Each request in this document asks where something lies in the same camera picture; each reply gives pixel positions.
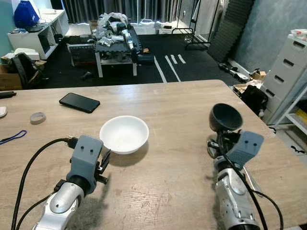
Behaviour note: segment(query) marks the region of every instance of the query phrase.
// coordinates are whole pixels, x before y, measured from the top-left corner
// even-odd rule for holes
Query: wooden table
[[[97,99],[101,105],[92,114],[63,107],[58,101],[69,92]],[[306,223],[307,168],[222,81],[208,80],[18,91],[0,100],[8,107],[0,120],[0,138],[28,131],[0,146],[0,229],[10,228],[22,172],[41,146],[68,135],[98,138],[103,123],[119,115],[143,119],[150,129],[149,141],[131,155],[112,153],[105,172],[109,183],[98,184],[86,197],[72,229],[222,229],[206,146],[213,134],[209,112],[216,103],[234,106],[243,116],[243,128],[265,137],[247,168],[281,208],[285,227]],[[47,120],[31,125],[29,117],[35,112],[44,112]],[[58,143],[37,158],[26,179],[19,217],[66,177],[71,155],[72,149]],[[279,228],[276,210],[264,198],[258,200],[269,229]],[[31,229],[42,210],[42,205],[35,208],[22,229]]]

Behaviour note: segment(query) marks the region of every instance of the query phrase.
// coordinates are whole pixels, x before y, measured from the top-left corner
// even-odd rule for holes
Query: white bowl
[[[135,152],[145,144],[148,136],[146,123],[134,116],[118,116],[108,120],[99,134],[104,146],[118,154]]]

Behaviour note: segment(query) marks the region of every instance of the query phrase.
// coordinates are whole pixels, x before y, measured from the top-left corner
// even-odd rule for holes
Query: black carpet
[[[238,84],[228,73],[221,71],[217,63],[207,54],[204,46],[190,46],[184,50],[184,34],[175,35],[140,35],[143,47],[148,47],[156,56],[167,82],[178,81],[165,59],[165,55],[175,55],[178,64],[174,69],[181,81],[219,79],[227,85]],[[182,64],[177,55],[181,54],[186,64]],[[138,76],[132,74],[132,65],[102,66],[103,78],[98,77],[96,65],[74,67],[67,50],[65,40],[49,57],[43,71],[47,80],[34,85],[35,89],[87,87],[104,85],[160,83],[162,78],[155,64],[138,66]],[[90,71],[93,77],[82,80],[81,76]]]

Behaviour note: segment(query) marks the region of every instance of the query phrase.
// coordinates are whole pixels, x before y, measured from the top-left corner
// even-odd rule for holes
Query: gray wall
[[[307,29],[307,0],[255,0],[232,58],[252,71],[268,71],[292,29]]]
[[[0,57],[12,50],[7,33],[14,27],[11,0],[0,0]]]

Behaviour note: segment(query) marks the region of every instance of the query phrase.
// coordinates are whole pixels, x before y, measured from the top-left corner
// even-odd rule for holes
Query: curtain
[[[87,23],[97,20],[102,13],[111,12],[124,13],[131,18],[131,22],[136,23],[137,11],[140,20],[145,17],[145,10],[146,18],[153,21],[176,20],[178,0],[63,0],[63,3],[70,23]]]
[[[120,12],[137,21],[137,0],[63,0],[70,23],[97,20],[102,13]]]

